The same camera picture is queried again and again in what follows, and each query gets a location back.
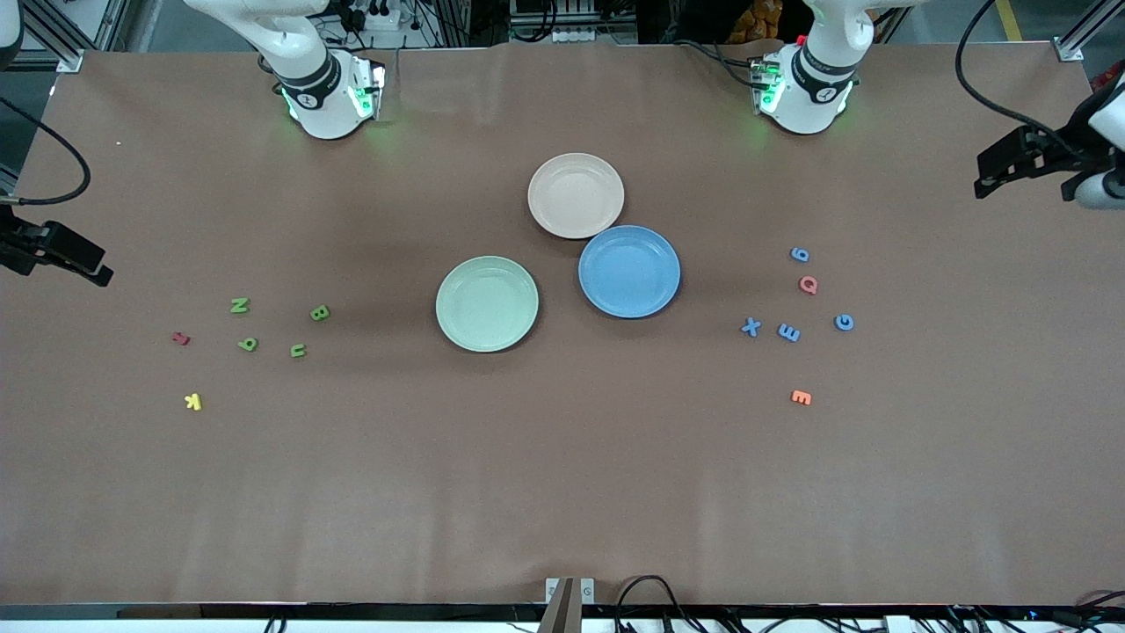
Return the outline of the orange fruit net bag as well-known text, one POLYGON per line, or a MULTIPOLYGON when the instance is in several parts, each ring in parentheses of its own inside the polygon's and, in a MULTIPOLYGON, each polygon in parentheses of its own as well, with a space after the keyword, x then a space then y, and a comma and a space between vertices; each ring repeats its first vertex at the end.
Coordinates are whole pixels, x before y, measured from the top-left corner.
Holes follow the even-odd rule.
POLYGON ((784 0, 738 0, 742 4, 726 44, 742 45, 752 40, 776 39, 784 0))

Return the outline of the blue plate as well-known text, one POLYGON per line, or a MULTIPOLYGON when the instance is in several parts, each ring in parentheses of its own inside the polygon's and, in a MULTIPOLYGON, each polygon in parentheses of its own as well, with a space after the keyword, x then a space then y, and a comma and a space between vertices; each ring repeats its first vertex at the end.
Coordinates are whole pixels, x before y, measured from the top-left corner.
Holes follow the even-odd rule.
POLYGON ((602 230, 583 248, 578 283, 598 311, 618 319, 654 316, 680 291, 680 255, 663 234, 639 225, 602 230))

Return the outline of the white power strip with plugs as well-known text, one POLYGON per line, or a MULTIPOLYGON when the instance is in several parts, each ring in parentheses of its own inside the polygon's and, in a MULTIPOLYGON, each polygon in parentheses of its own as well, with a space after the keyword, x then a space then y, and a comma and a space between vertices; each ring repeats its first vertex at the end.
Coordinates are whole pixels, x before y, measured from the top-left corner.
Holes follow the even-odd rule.
POLYGON ((341 21, 346 31, 398 31, 399 0, 340 0, 341 21))

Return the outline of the green plate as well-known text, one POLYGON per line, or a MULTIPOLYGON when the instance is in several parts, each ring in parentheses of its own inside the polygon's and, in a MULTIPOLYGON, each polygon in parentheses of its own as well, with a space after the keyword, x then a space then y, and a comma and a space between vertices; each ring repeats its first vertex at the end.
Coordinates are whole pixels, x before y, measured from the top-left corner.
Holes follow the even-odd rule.
POLYGON ((510 257, 470 257, 446 274, 435 317, 446 340, 472 353, 518 345, 536 325, 540 293, 534 277, 510 257))

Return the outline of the beige plate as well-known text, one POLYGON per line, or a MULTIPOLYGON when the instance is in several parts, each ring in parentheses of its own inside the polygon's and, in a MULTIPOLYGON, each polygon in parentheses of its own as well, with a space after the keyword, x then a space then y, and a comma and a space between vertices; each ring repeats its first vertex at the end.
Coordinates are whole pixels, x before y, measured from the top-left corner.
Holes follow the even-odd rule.
POLYGON ((539 227, 562 239, 590 239, 611 227, 624 209, 624 184, 606 160, 567 153, 537 169, 526 205, 539 227))

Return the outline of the brown table cover sheet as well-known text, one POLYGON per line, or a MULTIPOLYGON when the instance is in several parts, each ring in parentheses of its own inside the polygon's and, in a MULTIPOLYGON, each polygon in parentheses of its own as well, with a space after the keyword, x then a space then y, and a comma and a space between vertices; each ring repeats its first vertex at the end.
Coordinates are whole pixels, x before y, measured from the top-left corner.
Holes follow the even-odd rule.
POLYGON ((253 54, 92 56, 44 115, 89 191, 24 216, 115 277, 0 272, 0 602, 532 602, 566 575, 610 600, 646 573, 686 602, 1125 588, 1125 212, 1063 204, 1060 177, 976 200, 1010 124, 952 57, 868 52, 802 137, 693 49, 407 49, 388 119, 321 142, 253 54), (678 253, 663 311, 598 311, 594 236, 531 216, 567 153, 622 177, 610 228, 678 253), (540 309, 472 353, 435 297, 489 255, 540 309))

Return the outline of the aluminium frame post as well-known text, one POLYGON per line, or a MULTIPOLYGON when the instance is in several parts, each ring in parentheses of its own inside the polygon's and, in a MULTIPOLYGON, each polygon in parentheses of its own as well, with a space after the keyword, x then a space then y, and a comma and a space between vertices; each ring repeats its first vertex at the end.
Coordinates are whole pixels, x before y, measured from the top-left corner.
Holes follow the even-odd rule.
POLYGON ((18 39, 8 53, 12 71, 79 72, 83 54, 94 48, 86 31, 54 0, 12 0, 18 39))
POLYGON ((1064 35, 1053 37, 1052 45, 1060 62, 1081 62, 1082 47, 1102 31, 1114 18, 1125 11, 1125 0, 1094 0, 1078 21, 1064 35))

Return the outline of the silver mounting bracket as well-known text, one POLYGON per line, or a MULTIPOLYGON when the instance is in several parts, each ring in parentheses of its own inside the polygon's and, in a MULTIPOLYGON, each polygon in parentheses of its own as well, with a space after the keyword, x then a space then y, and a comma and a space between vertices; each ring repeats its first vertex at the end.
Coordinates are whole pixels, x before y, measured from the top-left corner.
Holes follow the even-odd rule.
MULTIPOLYGON (((593 605, 596 602, 596 586, 593 578, 578 578, 570 577, 573 580, 573 586, 576 593, 580 593, 580 602, 584 605, 593 605)), ((550 602, 555 589, 562 584, 562 578, 552 577, 544 580, 544 598, 543 602, 550 602)))

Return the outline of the brown mounting post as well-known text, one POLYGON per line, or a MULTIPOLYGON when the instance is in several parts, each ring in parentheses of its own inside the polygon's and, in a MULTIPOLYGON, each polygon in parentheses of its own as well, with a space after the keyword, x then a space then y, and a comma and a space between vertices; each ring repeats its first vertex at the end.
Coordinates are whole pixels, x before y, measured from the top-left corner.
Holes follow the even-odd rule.
POLYGON ((559 578, 550 590, 537 633, 582 633, 583 597, 582 579, 559 578))

